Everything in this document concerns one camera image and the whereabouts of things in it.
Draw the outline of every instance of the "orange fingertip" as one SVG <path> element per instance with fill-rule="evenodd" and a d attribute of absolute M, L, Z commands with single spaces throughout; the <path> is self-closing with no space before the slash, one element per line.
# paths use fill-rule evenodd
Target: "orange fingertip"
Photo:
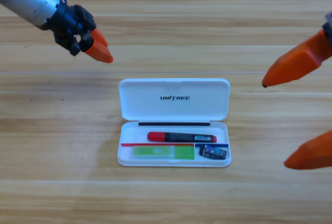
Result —
<path fill-rule="evenodd" d="M 284 162 L 289 169 L 313 170 L 332 166 L 332 130 L 301 145 Z"/>
<path fill-rule="evenodd" d="M 332 56 L 332 47 L 323 30 L 279 57 L 262 80 L 263 87 L 298 80 L 322 65 Z"/>
<path fill-rule="evenodd" d="M 85 53 L 100 62 L 111 63 L 113 61 L 113 56 L 107 46 L 97 40 L 94 40 L 93 45 Z"/>

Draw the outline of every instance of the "red pen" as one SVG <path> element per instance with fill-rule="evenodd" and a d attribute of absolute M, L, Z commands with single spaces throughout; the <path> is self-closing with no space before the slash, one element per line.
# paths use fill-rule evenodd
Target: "red pen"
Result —
<path fill-rule="evenodd" d="M 174 142 L 174 143 L 216 143 L 214 135 L 188 134 L 174 132 L 149 132 L 147 139 L 152 142 Z"/>

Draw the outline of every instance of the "white case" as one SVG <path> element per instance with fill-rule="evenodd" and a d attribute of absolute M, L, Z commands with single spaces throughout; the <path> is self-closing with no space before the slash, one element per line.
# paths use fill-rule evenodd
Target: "white case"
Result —
<path fill-rule="evenodd" d="M 228 114 L 230 84 L 221 78 L 124 79 L 119 84 L 122 116 L 130 122 L 121 129 L 118 162 L 124 166 L 224 167 L 231 162 L 230 146 L 225 160 L 199 155 L 194 160 L 135 159 L 132 147 L 122 143 L 150 143 L 149 132 L 215 135 L 217 144 L 228 144 L 224 120 Z M 204 123 L 205 125 L 186 125 Z"/>

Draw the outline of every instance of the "robotic arm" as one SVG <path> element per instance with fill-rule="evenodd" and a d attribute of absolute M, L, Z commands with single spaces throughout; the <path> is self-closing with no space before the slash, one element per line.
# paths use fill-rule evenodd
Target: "robotic arm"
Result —
<path fill-rule="evenodd" d="M 263 87 L 298 80 L 332 57 L 332 12 L 326 19 L 318 33 L 276 60 L 262 81 Z M 331 167 L 332 130 L 302 144 L 284 164 L 295 170 Z"/>
<path fill-rule="evenodd" d="M 67 0 L 0 0 L 0 4 L 39 29 L 53 31 L 56 43 L 71 55 L 82 51 L 97 61 L 113 61 L 92 14 L 80 5 L 69 6 Z"/>

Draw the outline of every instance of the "wooden table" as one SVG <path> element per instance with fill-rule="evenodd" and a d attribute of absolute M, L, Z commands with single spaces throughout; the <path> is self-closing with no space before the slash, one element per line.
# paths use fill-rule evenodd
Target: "wooden table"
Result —
<path fill-rule="evenodd" d="M 332 170 L 284 160 L 332 126 L 332 61 L 264 89 L 269 66 L 315 34 L 332 0 L 68 0 L 114 55 L 72 57 L 0 8 L 0 223 L 331 223 Z M 222 169 L 123 167 L 124 78 L 229 80 Z"/>

